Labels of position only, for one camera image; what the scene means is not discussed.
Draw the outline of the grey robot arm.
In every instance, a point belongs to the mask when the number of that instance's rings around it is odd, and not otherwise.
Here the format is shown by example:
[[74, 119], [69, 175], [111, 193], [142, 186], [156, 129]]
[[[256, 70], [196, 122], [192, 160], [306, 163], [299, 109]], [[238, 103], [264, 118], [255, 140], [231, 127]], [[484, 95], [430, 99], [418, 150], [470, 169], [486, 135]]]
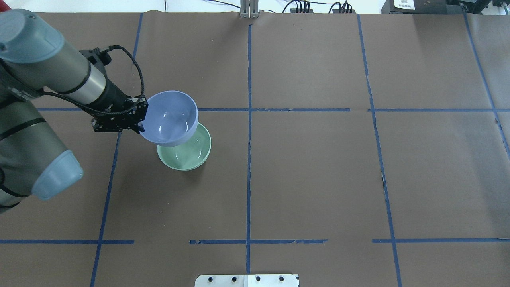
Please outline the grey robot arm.
[[108, 77], [109, 52], [120, 45], [78, 50], [35, 12], [1, 13], [1, 213], [33, 195], [48, 200], [80, 181], [84, 171], [33, 103], [64, 100], [92, 118], [95, 132], [144, 131], [148, 102], [126, 95]]

